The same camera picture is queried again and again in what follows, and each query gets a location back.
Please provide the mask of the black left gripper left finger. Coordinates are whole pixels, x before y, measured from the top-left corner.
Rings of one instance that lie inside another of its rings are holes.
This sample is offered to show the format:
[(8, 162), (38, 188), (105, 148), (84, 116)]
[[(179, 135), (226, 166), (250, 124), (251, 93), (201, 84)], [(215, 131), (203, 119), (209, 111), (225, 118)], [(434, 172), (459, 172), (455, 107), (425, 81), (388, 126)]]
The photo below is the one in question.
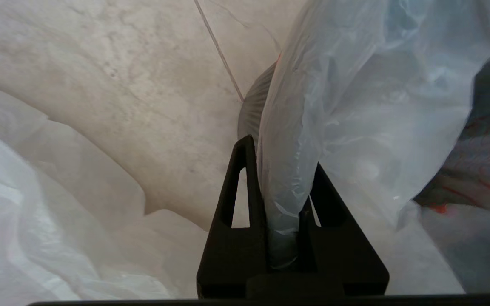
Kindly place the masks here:
[[(246, 171), (249, 226), (233, 228), (239, 175)], [(243, 299), (247, 281), (269, 270), (264, 200), (257, 180), (251, 135), (233, 147), (197, 271), (200, 299)]]

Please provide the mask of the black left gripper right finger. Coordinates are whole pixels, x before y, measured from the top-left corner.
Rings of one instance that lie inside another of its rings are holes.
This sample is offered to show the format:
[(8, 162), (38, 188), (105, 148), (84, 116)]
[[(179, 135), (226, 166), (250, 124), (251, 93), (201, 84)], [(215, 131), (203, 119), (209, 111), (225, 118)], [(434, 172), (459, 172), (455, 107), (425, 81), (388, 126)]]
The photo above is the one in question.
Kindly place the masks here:
[(385, 294), (389, 272), (318, 165), (299, 214), (297, 262), (249, 278), (248, 299), (337, 299)]

